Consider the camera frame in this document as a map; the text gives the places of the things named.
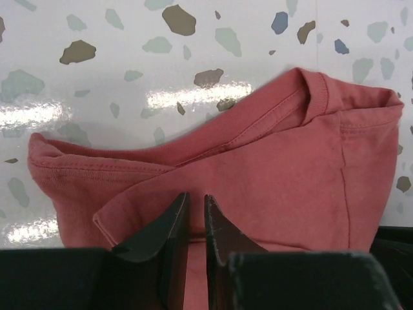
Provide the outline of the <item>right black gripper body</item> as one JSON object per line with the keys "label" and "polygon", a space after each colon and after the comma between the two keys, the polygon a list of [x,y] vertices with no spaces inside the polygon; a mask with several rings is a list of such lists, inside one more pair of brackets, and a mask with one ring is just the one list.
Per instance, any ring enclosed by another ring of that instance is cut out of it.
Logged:
{"label": "right black gripper body", "polygon": [[401,304],[412,303],[412,228],[379,227],[370,253],[383,266]]}

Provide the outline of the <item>red t shirt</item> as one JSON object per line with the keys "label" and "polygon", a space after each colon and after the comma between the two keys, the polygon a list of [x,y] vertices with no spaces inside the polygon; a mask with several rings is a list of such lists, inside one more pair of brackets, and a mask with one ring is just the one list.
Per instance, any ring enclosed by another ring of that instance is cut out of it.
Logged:
{"label": "red t shirt", "polygon": [[270,251],[368,251],[392,188],[403,103],[294,68],[190,134],[99,150],[33,134],[28,168],[62,243],[111,248],[191,199],[185,309],[206,309],[204,197]]}

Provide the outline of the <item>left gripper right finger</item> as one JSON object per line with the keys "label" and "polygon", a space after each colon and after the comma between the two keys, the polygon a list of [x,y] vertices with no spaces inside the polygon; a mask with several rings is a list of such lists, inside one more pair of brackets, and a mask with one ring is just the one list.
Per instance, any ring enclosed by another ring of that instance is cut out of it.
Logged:
{"label": "left gripper right finger", "polygon": [[209,309],[242,309],[243,293],[237,264],[245,253],[267,250],[246,236],[219,207],[212,195],[204,200],[206,273]]}

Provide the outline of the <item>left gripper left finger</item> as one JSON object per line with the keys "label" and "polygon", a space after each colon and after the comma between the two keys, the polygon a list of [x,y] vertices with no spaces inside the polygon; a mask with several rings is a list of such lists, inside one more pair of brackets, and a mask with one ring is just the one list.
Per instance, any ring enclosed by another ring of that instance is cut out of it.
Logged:
{"label": "left gripper left finger", "polygon": [[189,246],[190,195],[111,249],[120,259],[114,309],[182,309]]}

